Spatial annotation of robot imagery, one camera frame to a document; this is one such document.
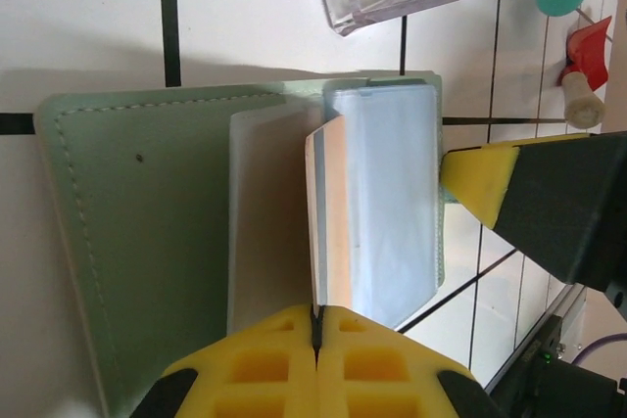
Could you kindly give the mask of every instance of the white stitched seam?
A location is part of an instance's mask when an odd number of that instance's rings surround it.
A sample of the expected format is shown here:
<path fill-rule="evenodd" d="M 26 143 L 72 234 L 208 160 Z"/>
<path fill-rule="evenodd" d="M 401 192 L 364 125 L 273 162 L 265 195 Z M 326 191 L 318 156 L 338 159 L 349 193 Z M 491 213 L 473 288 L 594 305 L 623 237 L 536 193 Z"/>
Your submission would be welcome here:
<path fill-rule="evenodd" d="M 291 93 L 311 93 L 315 95 L 320 95 L 319 89 L 318 90 L 294 90 L 294 91 L 291 91 Z M 76 113 L 117 112 L 117 111 L 124 111 L 124 110 L 136 110 L 136 109 L 141 109 L 141 108 L 157 108 L 157 107 L 165 107 L 165 106 L 172 106 L 172 105 L 190 105 L 190 104 L 201 104 L 201 103 L 212 103 L 212 102 L 226 102 L 226 101 L 238 100 L 238 99 L 278 97 L 278 96 L 283 96 L 283 94 L 282 93 L 261 93 L 261 94 L 255 94 L 255 95 L 242 95 L 238 97 L 212 98 L 212 99 L 206 99 L 206 100 L 188 100 L 184 102 L 133 104 L 133 105 L 107 107 L 107 108 L 80 108 L 76 110 L 61 112 L 55 117 L 54 119 L 55 127 L 57 128 L 57 132 L 59 133 L 59 140 L 61 141 L 61 145 L 66 155 L 66 164 L 68 166 L 68 172 L 70 174 L 70 181 L 72 183 L 72 188 L 74 192 L 74 201 L 76 203 L 76 208 L 78 209 L 78 217 L 80 219 L 80 224 L 82 226 L 83 240 L 85 241 L 85 245 L 87 247 L 87 252 L 88 252 L 88 257 L 89 257 L 89 267 L 91 270 L 91 275 L 94 279 L 94 283 L 96 285 L 96 296 L 98 297 L 98 302 L 100 303 L 100 306 L 103 311 L 103 315 L 105 319 L 105 327 L 107 329 L 107 336 L 108 336 L 108 340 L 111 345 L 111 350 L 113 354 L 114 368 L 116 370 L 116 375 L 118 376 L 118 380 L 119 380 L 120 387 L 122 389 L 123 394 L 125 394 L 125 386 L 124 386 L 124 382 L 121 376 L 120 363 L 118 362 L 118 352 L 116 349 L 116 345 L 114 343 L 114 337 L 113 337 L 113 332 L 111 328 L 111 320 L 109 319 L 109 314 L 107 312 L 107 308 L 105 307 L 105 298 L 103 295 L 102 286 L 100 284 L 100 276 L 98 274 L 98 269 L 96 265 L 96 256 L 94 255 L 94 252 L 93 252 L 93 245 L 91 243 L 91 238 L 89 235 L 89 228 L 87 227 L 87 219 L 83 211 L 83 201 L 80 195 L 80 189 L 78 187 L 76 175 L 74 173 L 72 158 L 70 157 L 70 149 L 68 148 L 66 136 L 61 126 L 61 118 L 64 116 L 74 115 Z"/>

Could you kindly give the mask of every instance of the cable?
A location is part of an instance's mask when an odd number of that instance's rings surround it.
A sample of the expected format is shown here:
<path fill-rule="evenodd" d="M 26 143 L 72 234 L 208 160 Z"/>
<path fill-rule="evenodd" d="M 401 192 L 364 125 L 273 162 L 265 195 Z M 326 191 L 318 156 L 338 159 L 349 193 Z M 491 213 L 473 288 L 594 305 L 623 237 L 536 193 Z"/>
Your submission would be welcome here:
<path fill-rule="evenodd" d="M 615 335 L 608 335 L 606 337 L 599 338 L 587 345 L 583 350 L 577 354 L 577 357 L 572 361 L 573 365 L 578 366 L 586 360 L 586 358 L 595 352 L 597 349 L 611 345 L 612 343 L 627 342 L 627 333 L 617 333 Z"/>

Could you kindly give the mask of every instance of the small dark spot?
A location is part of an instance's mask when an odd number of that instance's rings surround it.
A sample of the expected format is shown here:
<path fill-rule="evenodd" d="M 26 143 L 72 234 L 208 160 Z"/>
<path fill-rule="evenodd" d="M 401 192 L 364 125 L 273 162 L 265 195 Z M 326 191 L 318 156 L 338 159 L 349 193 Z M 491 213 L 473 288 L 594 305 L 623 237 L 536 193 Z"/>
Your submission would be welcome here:
<path fill-rule="evenodd" d="M 620 308 L 620 306 L 623 305 L 623 299 L 624 299 L 623 293 L 618 293 L 616 297 L 614 298 L 614 307 Z"/>

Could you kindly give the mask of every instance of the wallet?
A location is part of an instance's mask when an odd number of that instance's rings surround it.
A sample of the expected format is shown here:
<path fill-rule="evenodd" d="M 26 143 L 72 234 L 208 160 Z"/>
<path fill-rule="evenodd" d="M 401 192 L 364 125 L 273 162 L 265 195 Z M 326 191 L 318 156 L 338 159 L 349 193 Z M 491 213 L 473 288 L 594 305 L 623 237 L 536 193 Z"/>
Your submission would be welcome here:
<path fill-rule="evenodd" d="M 436 75 L 421 80 L 440 90 Z M 128 416 L 169 364 L 226 335 L 231 117 L 369 83 L 72 94 L 41 105 L 36 134 L 107 415 Z"/>

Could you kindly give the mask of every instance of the yellow foam pad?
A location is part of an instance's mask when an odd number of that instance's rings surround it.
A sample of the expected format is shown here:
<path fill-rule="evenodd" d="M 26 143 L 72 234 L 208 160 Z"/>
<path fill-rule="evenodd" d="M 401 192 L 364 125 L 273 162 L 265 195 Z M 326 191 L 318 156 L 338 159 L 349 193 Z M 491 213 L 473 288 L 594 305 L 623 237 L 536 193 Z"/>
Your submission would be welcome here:
<path fill-rule="evenodd" d="M 437 374 L 470 372 L 342 307 L 324 313 L 317 364 L 320 417 L 457 418 Z"/>
<path fill-rule="evenodd" d="M 176 418 L 317 418 L 308 305 L 288 308 L 174 363 L 198 377 Z"/>
<path fill-rule="evenodd" d="M 491 146 L 449 152 L 442 160 L 441 181 L 481 223 L 494 228 L 518 147 Z"/>
<path fill-rule="evenodd" d="M 284 310 L 174 363 L 198 376 L 176 418 L 457 418 L 437 374 L 470 372 L 343 307 L 316 364 L 310 307 Z"/>

